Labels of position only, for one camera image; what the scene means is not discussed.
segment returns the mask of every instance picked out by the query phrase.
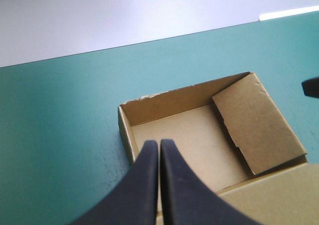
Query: cardboard flap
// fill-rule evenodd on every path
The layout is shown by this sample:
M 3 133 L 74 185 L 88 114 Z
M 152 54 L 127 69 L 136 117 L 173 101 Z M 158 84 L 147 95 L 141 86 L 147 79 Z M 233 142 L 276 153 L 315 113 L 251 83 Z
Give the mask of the cardboard flap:
M 230 85 L 213 100 L 254 174 L 306 153 L 255 74 Z
M 319 165 L 303 164 L 219 194 L 261 224 L 300 225 L 319 221 Z

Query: white floor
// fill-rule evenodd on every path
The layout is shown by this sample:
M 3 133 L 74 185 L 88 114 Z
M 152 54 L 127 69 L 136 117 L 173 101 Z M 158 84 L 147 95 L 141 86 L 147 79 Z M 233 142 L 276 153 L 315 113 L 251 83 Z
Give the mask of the white floor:
M 319 0 L 0 0 L 0 67 L 254 22 Z

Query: cardboard box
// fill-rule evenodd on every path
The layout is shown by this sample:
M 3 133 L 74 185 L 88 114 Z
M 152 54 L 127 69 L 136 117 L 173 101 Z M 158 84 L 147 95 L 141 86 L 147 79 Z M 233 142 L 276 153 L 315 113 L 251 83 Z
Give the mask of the cardboard box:
M 145 140 L 160 143 L 162 138 L 174 139 L 198 177 L 253 218 L 257 215 L 241 209 L 242 198 L 238 195 L 238 199 L 230 199 L 234 196 L 229 194 L 240 194 L 239 188 L 248 187 L 251 194 L 256 193 L 260 187 L 251 186 L 256 179 L 258 184 L 271 183 L 272 176 L 279 178 L 276 172 L 289 174 L 295 170 L 285 168 L 294 169 L 307 162 L 306 150 L 254 73 L 144 96 L 121 104 L 118 114 L 131 162 Z M 157 223 L 162 224 L 160 199 L 158 211 Z M 258 219 L 268 222 L 263 217 Z

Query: teal table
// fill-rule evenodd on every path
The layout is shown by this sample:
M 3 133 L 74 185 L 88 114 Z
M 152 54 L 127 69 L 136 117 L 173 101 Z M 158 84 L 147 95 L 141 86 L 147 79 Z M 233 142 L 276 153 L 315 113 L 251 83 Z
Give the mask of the teal table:
M 120 103 L 243 71 L 319 163 L 319 12 L 0 69 L 0 224 L 65 224 L 116 185 Z

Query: green tabletop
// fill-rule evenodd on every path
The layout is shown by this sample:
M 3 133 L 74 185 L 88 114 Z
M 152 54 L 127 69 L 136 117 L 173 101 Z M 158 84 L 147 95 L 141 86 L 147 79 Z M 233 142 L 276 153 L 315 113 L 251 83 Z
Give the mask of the green tabletop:
M 0 224 L 65 224 L 116 185 L 120 103 L 244 71 L 319 163 L 319 12 L 1 68 Z

